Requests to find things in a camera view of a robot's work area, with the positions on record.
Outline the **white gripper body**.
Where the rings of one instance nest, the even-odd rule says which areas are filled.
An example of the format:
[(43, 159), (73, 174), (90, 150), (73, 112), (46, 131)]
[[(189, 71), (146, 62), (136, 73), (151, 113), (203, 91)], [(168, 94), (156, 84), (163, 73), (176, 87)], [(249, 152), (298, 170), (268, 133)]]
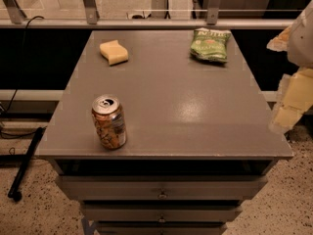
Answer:
[(313, 0), (291, 26), (288, 60), (299, 67), (313, 68)]

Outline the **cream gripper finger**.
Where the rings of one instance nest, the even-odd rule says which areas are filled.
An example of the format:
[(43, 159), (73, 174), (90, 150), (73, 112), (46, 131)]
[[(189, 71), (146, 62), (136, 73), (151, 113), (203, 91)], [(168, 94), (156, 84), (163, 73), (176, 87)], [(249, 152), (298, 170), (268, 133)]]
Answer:
[(291, 34), (291, 26), (285, 28), (280, 34), (272, 38), (266, 48), (276, 52), (287, 52), (289, 47), (289, 39)]
[(278, 88), (269, 128), (285, 134), (313, 107), (313, 69), (299, 68), (293, 75), (284, 74)]

